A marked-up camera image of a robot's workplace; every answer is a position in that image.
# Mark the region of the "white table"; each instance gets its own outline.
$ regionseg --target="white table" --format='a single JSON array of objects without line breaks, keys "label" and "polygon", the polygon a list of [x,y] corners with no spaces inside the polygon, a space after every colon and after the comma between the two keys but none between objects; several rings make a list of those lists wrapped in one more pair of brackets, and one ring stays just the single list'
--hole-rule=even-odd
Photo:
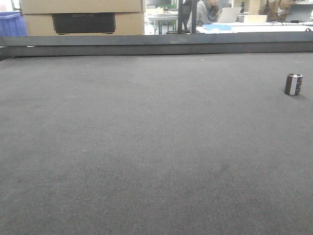
[{"label": "white table", "polygon": [[178,19],[178,14],[159,14],[159,15],[148,15],[148,20],[154,21],[158,26],[158,33],[162,34],[162,24],[161,21],[167,21],[167,31],[169,30],[169,21],[176,21]]},{"label": "white table", "polygon": [[306,29],[313,31],[313,22],[307,23],[215,23],[217,25],[229,25],[231,30],[219,30],[214,28],[207,30],[204,27],[197,27],[200,33],[246,33],[246,32],[303,32]]}]

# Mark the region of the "can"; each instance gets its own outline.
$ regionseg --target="can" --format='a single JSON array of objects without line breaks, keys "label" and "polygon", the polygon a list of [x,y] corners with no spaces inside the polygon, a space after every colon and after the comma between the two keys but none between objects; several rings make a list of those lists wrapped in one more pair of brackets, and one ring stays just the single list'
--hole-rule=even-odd
[{"label": "can", "polygon": [[285,94],[287,95],[299,95],[302,85],[301,74],[290,73],[287,76]]}]

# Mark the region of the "laptop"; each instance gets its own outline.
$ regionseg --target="laptop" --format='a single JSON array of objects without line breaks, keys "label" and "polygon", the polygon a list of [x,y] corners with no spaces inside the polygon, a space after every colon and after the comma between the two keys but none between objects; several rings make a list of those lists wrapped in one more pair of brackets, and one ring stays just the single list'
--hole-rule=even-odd
[{"label": "laptop", "polygon": [[241,7],[225,7],[217,23],[232,23],[237,21]]},{"label": "laptop", "polygon": [[313,10],[313,4],[292,4],[285,22],[307,22]]}]

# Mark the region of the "woman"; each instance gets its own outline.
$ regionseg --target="woman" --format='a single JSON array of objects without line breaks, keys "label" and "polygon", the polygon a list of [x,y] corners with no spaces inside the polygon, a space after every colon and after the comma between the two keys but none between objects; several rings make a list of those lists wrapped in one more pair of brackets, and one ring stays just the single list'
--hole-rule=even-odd
[{"label": "woman", "polygon": [[273,0],[259,9],[259,15],[267,15],[267,21],[284,21],[293,0]]},{"label": "woman", "polygon": [[[197,3],[197,19],[196,19],[197,26],[217,21],[219,16],[218,15],[219,7],[217,6],[218,2],[219,0],[200,0]],[[187,23],[187,29],[189,31],[191,31],[191,19],[192,14],[190,14]]]}]

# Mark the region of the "gray shirt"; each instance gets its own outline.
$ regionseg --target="gray shirt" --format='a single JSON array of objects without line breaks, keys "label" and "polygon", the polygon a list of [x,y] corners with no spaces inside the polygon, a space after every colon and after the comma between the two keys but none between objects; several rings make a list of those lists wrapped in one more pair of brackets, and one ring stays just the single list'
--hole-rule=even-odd
[{"label": "gray shirt", "polygon": [[[197,20],[196,25],[200,26],[203,24],[207,24],[209,22],[216,22],[218,18],[218,6],[212,6],[210,5],[206,0],[200,0],[197,3]],[[191,19],[192,19],[192,13],[190,14],[188,23],[187,23],[187,29],[191,31]]]}]

